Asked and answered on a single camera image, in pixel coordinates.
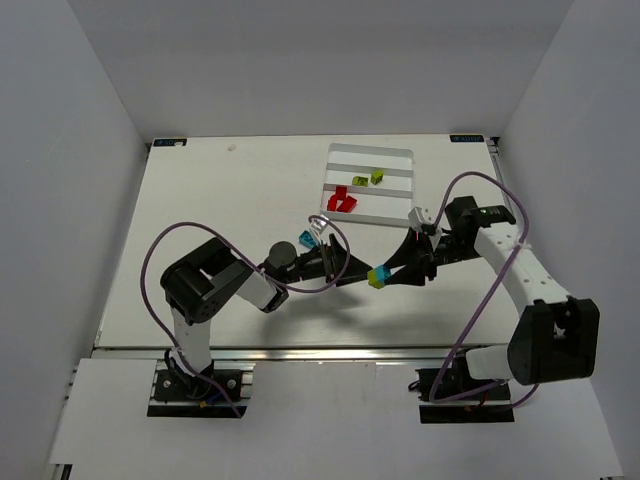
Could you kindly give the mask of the small teal lego brick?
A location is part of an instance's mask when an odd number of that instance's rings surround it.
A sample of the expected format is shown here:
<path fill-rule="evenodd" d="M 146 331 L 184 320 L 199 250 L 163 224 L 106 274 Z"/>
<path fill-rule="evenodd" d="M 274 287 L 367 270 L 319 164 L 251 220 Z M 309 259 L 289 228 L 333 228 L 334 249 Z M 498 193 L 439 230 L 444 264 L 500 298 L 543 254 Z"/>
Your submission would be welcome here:
<path fill-rule="evenodd" d="M 391 275 L 391 270 L 385 265 L 380 265 L 375 269 L 376 282 L 379 284 L 384 285 L 387 279 L 391 277 Z"/>

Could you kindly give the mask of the red lego brick small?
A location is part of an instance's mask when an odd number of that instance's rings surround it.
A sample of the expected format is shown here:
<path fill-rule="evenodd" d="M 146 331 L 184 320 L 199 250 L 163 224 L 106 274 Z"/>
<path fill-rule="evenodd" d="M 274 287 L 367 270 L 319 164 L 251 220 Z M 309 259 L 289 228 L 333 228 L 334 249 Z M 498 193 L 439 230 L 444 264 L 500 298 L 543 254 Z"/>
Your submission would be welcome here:
<path fill-rule="evenodd" d="M 346 186 L 337 186 L 335 189 L 335 195 L 338 199 L 345 199 L 347 196 L 347 187 Z"/>

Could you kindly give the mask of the green lego brick square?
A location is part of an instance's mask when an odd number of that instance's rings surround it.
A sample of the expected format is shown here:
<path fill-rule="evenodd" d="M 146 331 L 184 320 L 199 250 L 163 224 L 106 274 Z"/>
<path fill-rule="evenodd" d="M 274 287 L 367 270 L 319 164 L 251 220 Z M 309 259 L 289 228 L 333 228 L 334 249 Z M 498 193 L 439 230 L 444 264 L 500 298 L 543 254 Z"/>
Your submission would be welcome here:
<path fill-rule="evenodd" d="M 379 184 L 384 178 L 384 172 L 382 170 L 376 170 L 371 174 L 371 183 L 374 185 Z"/>

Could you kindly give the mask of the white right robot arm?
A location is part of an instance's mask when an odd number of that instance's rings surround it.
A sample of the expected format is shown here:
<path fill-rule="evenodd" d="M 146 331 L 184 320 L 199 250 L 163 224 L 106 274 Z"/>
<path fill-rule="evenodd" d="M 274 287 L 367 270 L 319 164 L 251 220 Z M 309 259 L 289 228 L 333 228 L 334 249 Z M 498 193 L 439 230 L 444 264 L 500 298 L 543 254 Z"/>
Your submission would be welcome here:
<path fill-rule="evenodd" d="M 407 235 L 384 264 L 384 285 L 423 286 L 441 266 L 481 258 L 506 289 L 519 320 L 507 344 L 464 353 L 470 378 L 534 385 L 590 377 L 600 320 L 594 301 L 576 298 L 551 277 L 519 239 L 505 206 L 480 207 L 471 196 L 456 197 L 445 216 L 449 225 L 442 229 L 422 209 L 410 211 Z"/>

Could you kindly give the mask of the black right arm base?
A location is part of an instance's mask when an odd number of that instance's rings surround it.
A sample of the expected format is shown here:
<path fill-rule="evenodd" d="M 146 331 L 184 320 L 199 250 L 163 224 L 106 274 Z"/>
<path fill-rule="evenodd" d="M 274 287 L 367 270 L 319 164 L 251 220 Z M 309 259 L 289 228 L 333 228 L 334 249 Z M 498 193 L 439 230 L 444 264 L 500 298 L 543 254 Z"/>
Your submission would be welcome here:
<path fill-rule="evenodd" d="M 419 398 L 428 402 L 429 393 L 431 391 L 432 384 L 437 377 L 438 369 L 436 368 L 423 368 L 416 371 L 417 378 L 408 385 L 410 392 L 417 392 Z M 462 394 L 464 392 L 478 389 L 481 387 L 490 386 L 491 380 L 474 380 L 467 373 L 453 372 L 448 369 L 444 374 L 442 381 L 436 390 L 436 399 L 446 398 Z M 479 392 L 471 397 L 466 397 L 464 402 L 488 402 L 488 401 L 507 401 L 511 398 L 509 386 L 501 384 L 495 386 L 491 390 Z"/>

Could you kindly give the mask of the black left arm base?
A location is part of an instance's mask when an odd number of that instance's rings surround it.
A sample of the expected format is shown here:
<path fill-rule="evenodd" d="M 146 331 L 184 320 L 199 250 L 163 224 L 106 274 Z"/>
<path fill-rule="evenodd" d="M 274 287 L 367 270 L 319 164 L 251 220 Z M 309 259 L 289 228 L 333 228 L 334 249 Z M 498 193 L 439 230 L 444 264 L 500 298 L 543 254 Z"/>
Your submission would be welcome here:
<path fill-rule="evenodd" d="M 217 369 L 209 366 L 202 376 L 213 379 L 218 387 L 210 382 L 193 376 L 173 359 L 169 359 L 164 369 L 157 372 L 152 398 L 162 402 L 201 402 L 225 401 L 237 402 L 241 399 L 243 372 L 239 369 Z"/>

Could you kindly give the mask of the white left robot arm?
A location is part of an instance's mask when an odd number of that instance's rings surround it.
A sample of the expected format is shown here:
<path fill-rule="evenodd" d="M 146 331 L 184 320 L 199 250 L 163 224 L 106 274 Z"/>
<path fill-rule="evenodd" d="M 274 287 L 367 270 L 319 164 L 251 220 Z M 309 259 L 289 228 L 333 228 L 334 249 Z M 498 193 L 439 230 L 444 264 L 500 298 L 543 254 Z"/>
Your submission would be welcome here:
<path fill-rule="evenodd" d="M 348 254 L 334 235 L 327 244 L 303 254 L 287 241 L 278 242 L 257 269 L 215 237 L 176 261 L 161 277 L 178 343 L 168 354 L 168 366 L 189 377 L 211 368 L 210 321 L 234 296 L 271 313 L 288 299 L 288 284 L 323 278 L 348 285 L 366 280 L 370 269 Z"/>

